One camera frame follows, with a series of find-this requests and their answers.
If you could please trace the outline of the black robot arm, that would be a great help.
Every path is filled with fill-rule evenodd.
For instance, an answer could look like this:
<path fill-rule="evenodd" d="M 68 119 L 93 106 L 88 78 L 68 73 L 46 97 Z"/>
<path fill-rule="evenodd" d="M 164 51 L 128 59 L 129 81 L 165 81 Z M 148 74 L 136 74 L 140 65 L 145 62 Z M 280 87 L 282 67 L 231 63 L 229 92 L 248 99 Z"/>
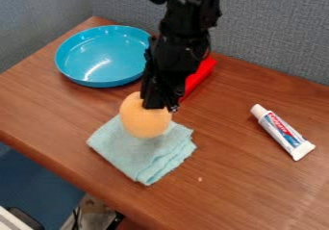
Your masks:
<path fill-rule="evenodd" d="M 159 34 L 148 38 L 140 97 L 147 110 L 179 108 L 184 82 L 209 56 L 219 0 L 148 0 L 165 6 Z"/>

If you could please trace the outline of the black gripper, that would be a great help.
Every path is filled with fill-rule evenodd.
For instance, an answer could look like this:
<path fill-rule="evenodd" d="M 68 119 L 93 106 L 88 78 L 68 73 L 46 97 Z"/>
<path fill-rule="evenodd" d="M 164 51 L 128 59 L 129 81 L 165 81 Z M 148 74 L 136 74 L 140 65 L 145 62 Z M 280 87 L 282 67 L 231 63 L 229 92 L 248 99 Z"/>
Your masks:
<path fill-rule="evenodd" d="M 209 56 L 209 50 L 207 32 L 191 38 L 164 35 L 148 38 L 140 90 L 144 109 L 165 108 L 169 113 L 177 111 L 185 78 L 196 72 L 200 62 Z"/>

